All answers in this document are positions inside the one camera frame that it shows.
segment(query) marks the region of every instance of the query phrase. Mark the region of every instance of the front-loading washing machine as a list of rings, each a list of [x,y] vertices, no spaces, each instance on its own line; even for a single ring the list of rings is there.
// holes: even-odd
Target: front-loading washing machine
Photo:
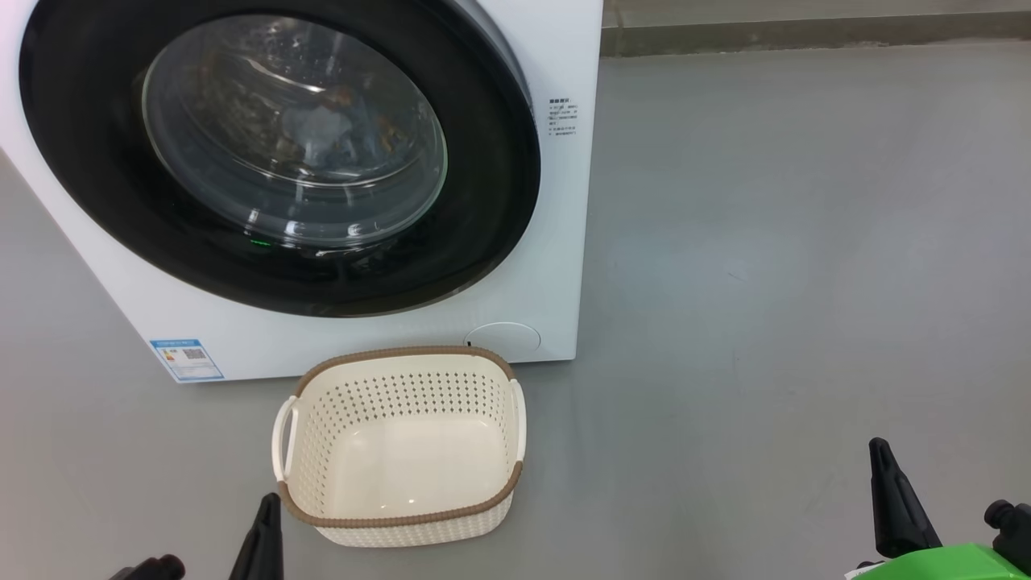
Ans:
[[[177,381],[570,360],[600,24],[601,0],[5,0],[0,146]]]

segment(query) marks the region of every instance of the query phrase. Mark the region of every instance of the sticker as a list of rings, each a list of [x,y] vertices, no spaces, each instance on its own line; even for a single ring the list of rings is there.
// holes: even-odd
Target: sticker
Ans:
[[[180,383],[225,379],[200,341],[151,341],[151,346]]]
[[[579,106],[568,98],[547,99],[547,136],[575,135],[578,117]]]

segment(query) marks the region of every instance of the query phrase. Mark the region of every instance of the black door rim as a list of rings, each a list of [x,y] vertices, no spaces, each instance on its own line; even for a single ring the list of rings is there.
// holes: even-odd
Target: black door rim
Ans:
[[[414,225],[317,255],[255,239],[167,172],[136,113],[140,74],[184,32],[244,14],[351,35],[419,87],[450,155],[437,201]],[[21,77],[40,151],[87,213],[160,269],[261,309],[352,317],[437,302],[500,264],[536,204],[540,152],[519,75],[475,23],[441,0],[41,0]]]

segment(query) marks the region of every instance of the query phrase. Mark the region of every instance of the plastic basket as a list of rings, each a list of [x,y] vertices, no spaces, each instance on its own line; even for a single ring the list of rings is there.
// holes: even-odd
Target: plastic basket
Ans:
[[[290,513],[333,542],[419,546],[497,527],[525,450],[523,390],[501,357],[394,349],[302,377],[275,419],[272,470]]]

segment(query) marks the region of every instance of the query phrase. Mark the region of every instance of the concrete floor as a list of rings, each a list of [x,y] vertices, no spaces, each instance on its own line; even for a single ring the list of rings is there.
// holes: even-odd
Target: concrete floor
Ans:
[[[945,543],[1028,501],[1029,44],[602,63],[579,359],[522,367],[508,519],[288,579],[839,578],[866,441]],[[0,561],[224,578],[292,381],[174,385],[25,185],[0,195]]]

